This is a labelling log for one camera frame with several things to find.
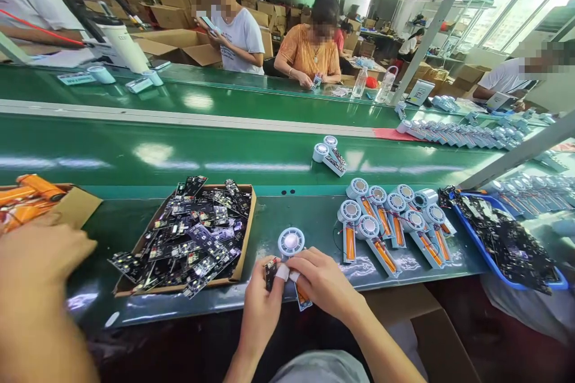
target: wire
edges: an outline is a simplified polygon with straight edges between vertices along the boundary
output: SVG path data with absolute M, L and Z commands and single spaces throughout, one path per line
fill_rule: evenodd
M 76 44 L 76 45 L 84 46 L 84 42 L 78 42 L 78 41 L 75 41 L 75 40 L 73 40 L 73 39 L 68 39 L 67 37 L 60 36 L 59 34 L 56 34 L 56 33 L 53 33 L 53 32 L 51 32 L 51 31 L 48 31 L 48 30 L 46 30 L 46 29 L 43 29 L 42 27 L 38 27 L 38 26 L 35 26 L 34 24 L 30 24 L 28 21 L 24 21 L 23 19 L 20 19 L 20 18 L 18 18 L 18 17 L 15 17 L 15 16 L 12 15 L 11 13 L 8 13 L 8 12 L 6 12 L 6 11 L 3 10 L 3 9 L 0 9 L 0 12 L 2 12 L 3 14 L 8 15 L 10 18 L 12 18 L 12 19 L 14 19 L 14 20 L 16 20 L 16 21 L 18 21 L 18 22 L 21 22 L 22 24 L 25 24 L 25 25 L 27 25 L 27 26 L 33 28 L 33 29 L 40 30 L 41 32 L 44 32 L 44 33 L 46 33 L 46 34 L 49 34 L 50 36 L 54 36 L 54 37 L 56 37 L 56 38 L 58 38 L 58 39 L 65 40 L 66 42 L 70 42 L 70 43 L 73 43 L 73 44 Z

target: hand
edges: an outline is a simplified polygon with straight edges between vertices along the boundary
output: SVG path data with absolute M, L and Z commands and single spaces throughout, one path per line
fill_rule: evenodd
M 264 266 L 272 259 L 280 261 L 278 257 L 267 256 L 256 262 L 246 288 L 244 315 L 241 320 L 238 350 L 258 357 L 264 353 L 276 330 L 282 308 L 284 280 L 276 277 L 271 292 L 265 288 Z
M 303 72 L 296 71 L 295 77 L 298 79 L 299 85 L 303 88 L 310 89 L 313 85 L 313 81 L 310 77 Z
M 213 40 L 214 42 L 216 42 L 217 44 L 223 45 L 225 47 L 227 47 L 229 45 L 229 41 L 226 39 L 226 36 L 224 36 L 223 34 L 209 29 L 208 30 L 208 37 Z
M 349 326 L 354 314 L 367 306 L 364 297 L 355 291 L 337 263 L 315 247 L 296 254 L 286 262 L 302 276 L 298 286 L 326 313 Z
M 54 226 L 59 218 L 47 214 L 0 236 L 0 297 L 34 307 L 63 295 L 66 279 L 96 241 L 67 224 Z

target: water bottle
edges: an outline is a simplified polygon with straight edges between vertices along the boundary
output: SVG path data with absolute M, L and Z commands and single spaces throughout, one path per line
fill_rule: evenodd
M 366 81 L 367 67 L 364 67 L 361 69 L 361 72 L 358 75 L 358 79 L 355 81 L 355 85 L 353 86 L 352 99 L 361 98 L 361 96 L 364 94 Z

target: blue plastic tray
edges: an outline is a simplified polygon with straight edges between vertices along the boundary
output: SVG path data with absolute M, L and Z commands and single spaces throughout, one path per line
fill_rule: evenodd
M 498 201 L 496 198 L 491 197 L 491 196 L 485 196 L 484 194 L 474 194 L 474 193 L 461 193 L 461 196 L 475 196 L 475 197 L 480 197 L 486 201 L 488 201 L 491 206 L 493 206 L 494 208 L 498 208 L 502 211 L 505 211 L 507 213 L 508 210 L 507 208 L 500 202 Z M 519 284 L 519 283 L 514 283 L 509 281 L 507 278 L 505 278 L 505 276 L 501 273 L 501 271 L 499 270 L 497 264 L 495 263 L 495 261 L 491 258 L 491 255 L 488 253 L 488 251 L 485 249 L 485 246 L 483 245 L 483 242 L 481 241 L 481 239 L 479 239 L 479 237 L 477 236 L 477 234 L 475 233 L 475 230 L 473 229 L 473 227 L 471 226 L 471 224 L 469 223 L 469 221 L 465 218 L 465 216 L 463 215 L 463 212 L 461 212 L 461 210 L 459 209 L 459 207 L 457 205 L 453 206 L 453 209 L 455 210 L 455 212 L 457 213 L 458 217 L 461 219 L 461 222 L 463 223 L 463 225 L 465 226 L 465 229 L 467 230 L 467 232 L 469 233 L 469 235 L 471 236 L 473 242 L 475 242 L 475 244 L 477 245 L 479 251 L 481 252 L 483 258 L 485 259 L 485 261 L 487 262 L 487 264 L 489 265 L 489 267 L 491 268 L 491 270 L 495 273 L 496 276 L 498 276 L 505 284 L 507 284 L 509 287 L 514 288 L 516 290 L 529 290 L 529 287 L 525 287 L 523 284 Z M 555 274 L 557 275 L 557 277 L 559 278 L 558 282 L 553 282 L 553 283 L 548 283 L 548 286 L 551 290 L 566 290 L 569 288 L 569 283 L 567 282 L 567 280 L 565 279 L 565 277 L 563 276 L 563 274 L 561 273 L 561 271 L 555 266 Z

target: white t-shirt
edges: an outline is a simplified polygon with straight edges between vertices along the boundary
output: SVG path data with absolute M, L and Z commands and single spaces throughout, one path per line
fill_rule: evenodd
M 409 54 L 411 50 L 415 49 L 417 46 L 417 38 L 411 38 L 403 42 L 403 45 L 400 48 L 400 54 Z
M 525 78 L 523 66 L 525 66 L 524 58 L 507 60 L 483 75 L 478 85 L 500 93 L 523 89 L 531 82 Z
M 47 30 L 83 30 L 63 0 L 0 0 L 0 9 Z M 0 25 L 30 27 L 0 13 Z
M 249 10 L 242 8 L 231 24 L 227 24 L 222 18 L 222 13 L 212 8 L 211 21 L 222 31 L 222 34 L 231 44 L 251 54 L 263 54 L 265 52 L 259 25 Z M 225 70 L 256 75 L 264 74 L 263 68 L 246 62 L 226 47 L 222 46 L 220 49 L 222 51 L 222 62 Z

